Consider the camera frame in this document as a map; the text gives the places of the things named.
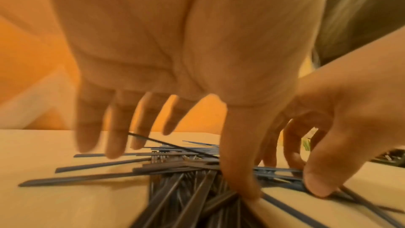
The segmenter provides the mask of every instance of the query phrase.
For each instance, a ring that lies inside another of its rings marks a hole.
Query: cream table surface
[[[219,136],[207,133],[174,133],[166,137],[152,133],[151,137],[184,146],[191,144],[182,140],[219,142]],[[101,146],[94,152],[103,152],[104,139],[105,134]],[[147,143],[147,146],[158,145]],[[278,166],[286,167],[282,151],[279,147]],[[104,157],[73,158],[76,153],[71,131],[0,130],[0,227],[128,227],[147,204],[147,176],[59,187],[17,187],[28,179],[128,172],[142,165],[135,163],[54,174],[57,167],[107,161]],[[347,182],[347,186],[376,204],[405,209],[405,168],[367,163]],[[280,188],[264,191],[331,228],[390,227],[353,204],[321,200]],[[268,227],[307,227],[263,200],[248,202],[248,205]],[[405,223],[405,215],[392,215]]]

